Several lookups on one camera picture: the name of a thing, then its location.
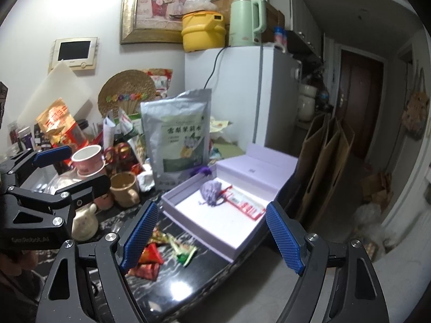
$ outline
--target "doorway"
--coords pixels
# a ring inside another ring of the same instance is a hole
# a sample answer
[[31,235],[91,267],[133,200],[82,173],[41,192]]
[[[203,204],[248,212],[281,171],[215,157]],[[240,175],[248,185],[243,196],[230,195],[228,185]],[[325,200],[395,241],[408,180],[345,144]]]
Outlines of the doorway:
[[352,154],[365,159],[379,113],[384,64],[341,50],[340,83],[335,116],[355,132]]

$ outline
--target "drawstring bag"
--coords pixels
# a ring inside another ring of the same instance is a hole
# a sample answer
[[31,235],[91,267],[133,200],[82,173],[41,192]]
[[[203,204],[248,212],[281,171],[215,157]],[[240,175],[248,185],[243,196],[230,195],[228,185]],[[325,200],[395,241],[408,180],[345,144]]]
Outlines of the drawstring bag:
[[401,123],[406,128],[408,136],[414,140],[420,140],[425,132],[428,118],[429,98],[425,89],[424,68],[421,68],[418,78],[418,64],[416,66],[415,79],[413,81],[413,93],[407,107],[402,113]]

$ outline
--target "pink cup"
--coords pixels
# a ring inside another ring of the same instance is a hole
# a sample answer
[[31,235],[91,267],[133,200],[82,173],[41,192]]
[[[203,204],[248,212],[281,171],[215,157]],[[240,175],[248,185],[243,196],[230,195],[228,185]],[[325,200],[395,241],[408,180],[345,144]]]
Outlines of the pink cup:
[[91,175],[104,167],[102,147],[88,145],[72,155],[73,166],[82,176]]
[[[94,176],[96,173],[102,173],[103,175],[106,175],[105,164],[103,164],[102,168],[100,168],[98,171],[95,171],[90,175],[82,175],[78,171],[78,176],[84,180],[88,177]],[[108,210],[114,205],[114,199],[112,198],[111,192],[109,192],[107,194],[102,195],[99,198],[96,198],[94,200],[94,203],[98,206],[100,210]]]

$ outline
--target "framed painting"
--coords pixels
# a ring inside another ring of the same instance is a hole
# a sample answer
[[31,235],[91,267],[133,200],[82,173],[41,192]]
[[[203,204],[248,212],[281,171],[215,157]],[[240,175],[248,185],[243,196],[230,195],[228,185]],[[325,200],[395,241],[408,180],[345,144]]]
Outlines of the framed painting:
[[121,44],[182,43],[180,15],[186,0],[123,0]]

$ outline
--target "marble countertop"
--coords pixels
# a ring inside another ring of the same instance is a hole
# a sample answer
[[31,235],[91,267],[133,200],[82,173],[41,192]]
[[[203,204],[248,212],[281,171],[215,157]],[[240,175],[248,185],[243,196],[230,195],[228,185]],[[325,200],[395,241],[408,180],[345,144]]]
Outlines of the marble countertop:
[[[142,204],[148,199],[156,201],[158,195],[155,192],[142,195]],[[139,206],[123,209],[114,205],[107,211],[99,211],[96,214],[99,230],[89,242],[96,241],[109,232],[117,232],[126,220],[135,216],[138,208]],[[159,247],[159,251],[165,263],[160,266],[156,281],[126,275],[131,292],[149,323],[171,322],[199,302],[237,269],[269,234],[269,230],[264,224],[242,254],[233,263],[230,263],[206,248],[165,215],[161,215],[159,227],[163,232],[171,233],[182,243],[197,246],[198,251],[190,264],[183,267],[177,262],[171,247],[162,246]],[[57,250],[39,252],[40,262],[36,271],[41,276],[48,275],[56,254]],[[104,322],[112,322],[101,294],[102,288],[97,269],[90,270],[90,278],[99,289],[96,305],[101,317]]]

